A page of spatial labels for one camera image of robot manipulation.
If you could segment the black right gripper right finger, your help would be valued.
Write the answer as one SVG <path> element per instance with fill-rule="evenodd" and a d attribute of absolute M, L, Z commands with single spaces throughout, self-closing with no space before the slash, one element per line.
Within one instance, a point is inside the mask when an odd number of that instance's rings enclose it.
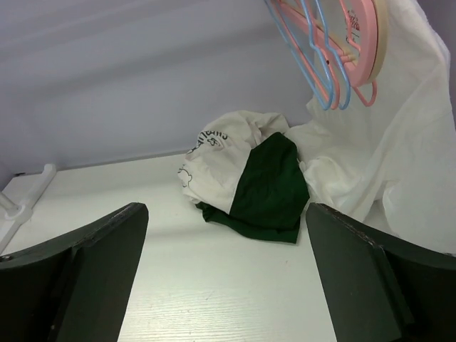
<path fill-rule="evenodd" d="M 338 341 L 454 341 L 455 257 L 312 203 L 306 224 Z"/>

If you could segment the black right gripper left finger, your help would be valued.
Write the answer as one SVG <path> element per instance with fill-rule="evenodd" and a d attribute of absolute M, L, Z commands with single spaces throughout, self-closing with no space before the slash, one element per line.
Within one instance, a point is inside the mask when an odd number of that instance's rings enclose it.
<path fill-rule="evenodd" d="M 1 257 L 2 341 L 116 341 L 148 225 L 130 203 Z"/>

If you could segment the white and green t-shirt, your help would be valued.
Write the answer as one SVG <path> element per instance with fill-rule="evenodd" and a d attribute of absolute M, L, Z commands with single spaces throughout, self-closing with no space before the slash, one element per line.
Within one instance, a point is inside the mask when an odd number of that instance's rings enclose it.
<path fill-rule="evenodd" d="M 295 244 L 310 199 L 279 113 L 239 110 L 206 125 L 177 176 L 204 221 L 267 242 Z"/>

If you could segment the pink plastic hanger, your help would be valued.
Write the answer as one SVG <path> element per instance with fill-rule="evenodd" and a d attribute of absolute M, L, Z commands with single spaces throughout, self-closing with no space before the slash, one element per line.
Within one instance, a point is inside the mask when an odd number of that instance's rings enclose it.
<path fill-rule="evenodd" d="M 338 1 L 322 1 L 324 6 Z M 331 31 L 341 37 L 356 60 L 348 65 L 351 95 L 366 107 L 374 104 L 388 45 L 388 9 L 385 1 L 342 1 L 341 13 L 330 9 Z"/>

